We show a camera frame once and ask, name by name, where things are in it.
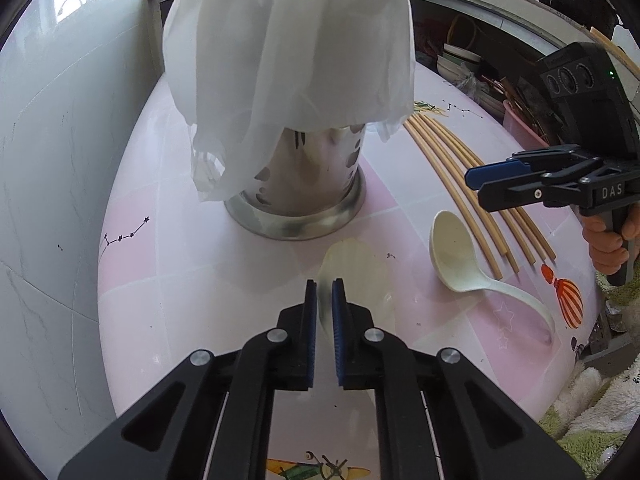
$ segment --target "pink plastic container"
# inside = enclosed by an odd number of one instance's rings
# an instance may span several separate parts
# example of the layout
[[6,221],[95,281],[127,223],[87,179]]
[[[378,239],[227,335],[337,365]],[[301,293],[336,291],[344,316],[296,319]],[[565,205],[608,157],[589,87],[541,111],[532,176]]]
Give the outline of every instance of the pink plastic container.
[[505,100],[503,104],[504,119],[502,120],[502,126],[511,134],[511,137],[518,141],[523,150],[548,148],[549,145],[514,113],[508,101]]

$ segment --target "finger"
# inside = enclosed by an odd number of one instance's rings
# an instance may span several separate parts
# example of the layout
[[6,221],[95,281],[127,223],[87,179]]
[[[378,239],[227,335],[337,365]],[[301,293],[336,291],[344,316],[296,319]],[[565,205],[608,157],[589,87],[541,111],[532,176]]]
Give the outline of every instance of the finger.
[[594,231],[596,233],[601,233],[607,230],[607,226],[604,223],[604,220],[600,218],[598,215],[594,216],[580,216],[582,220],[582,225],[585,229],[589,231]]
[[615,274],[616,272],[618,272],[620,270],[621,266],[609,267],[609,266],[604,266],[603,264],[594,263],[593,267],[595,267],[596,270],[599,270],[605,276],[610,276],[610,275]]
[[632,240],[640,235],[640,204],[633,204],[622,226],[622,235],[625,240]]
[[584,238],[590,246],[595,247],[603,253],[612,253],[622,247],[622,236],[616,233],[597,233],[584,228],[582,230],[582,238]]
[[629,259],[629,252],[626,249],[619,248],[612,253],[603,253],[593,246],[589,246],[589,256],[593,263],[601,264],[606,267],[620,267]]

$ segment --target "silver bolt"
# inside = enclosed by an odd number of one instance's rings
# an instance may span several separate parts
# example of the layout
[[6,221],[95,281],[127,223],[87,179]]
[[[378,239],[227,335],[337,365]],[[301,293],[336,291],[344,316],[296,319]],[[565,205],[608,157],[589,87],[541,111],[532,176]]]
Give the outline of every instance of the silver bolt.
[[385,333],[379,328],[369,328],[364,333],[364,339],[371,341],[372,343],[379,343],[385,338]]
[[273,330],[269,330],[267,334],[267,339],[272,343],[282,343],[287,337],[289,337],[289,334],[287,334],[286,330],[283,330],[281,328],[274,328]]
[[206,350],[196,350],[190,355],[189,361],[194,366],[202,366],[211,361],[211,354]]
[[450,365],[454,365],[458,361],[460,361],[460,357],[460,352],[458,352],[455,348],[445,348],[442,352],[440,352],[440,358]]

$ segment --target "star constellation print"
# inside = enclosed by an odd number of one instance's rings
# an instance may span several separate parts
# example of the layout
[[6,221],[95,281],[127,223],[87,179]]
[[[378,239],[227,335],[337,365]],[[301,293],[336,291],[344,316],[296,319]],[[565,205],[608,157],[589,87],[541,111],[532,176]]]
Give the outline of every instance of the star constellation print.
[[145,217],[145,219],[142,221],[142,224],[140,224],[135,231],[130,232],[128,235],[119,235],[118,237],[114,238],[113,240],[109,240],[109,237],[107,236],[107,233],[105,233],[104,237],[102,238],[102,240],[107,242],[107,244],[102,248],[102,252],[100,253],[100,257],[102,257],[102,255],[104,254],[104,251],[106,251],[107,247],[109,247],[111,244],[114,244],[116,242],[121,242],[123,240],[126,240],[127,238],[133,238],[137,234],[137,232],[140,231],[140,229],[142,229],[142,226],[144,226],[147,222],[149,222],[149,217],[148,216]]

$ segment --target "hot air balloon print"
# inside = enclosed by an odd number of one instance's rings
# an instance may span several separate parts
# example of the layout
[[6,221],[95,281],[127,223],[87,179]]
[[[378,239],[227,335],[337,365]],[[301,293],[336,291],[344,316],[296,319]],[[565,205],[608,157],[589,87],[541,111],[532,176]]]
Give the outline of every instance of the hot air balloon print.
[[582,324],[584,313],[584,305],[578,286],[571,280],[558,280],[548,265],[543,264],[541,270],[546,282],[556,289],[560,311],[567,325],[573,329],[578,328]]

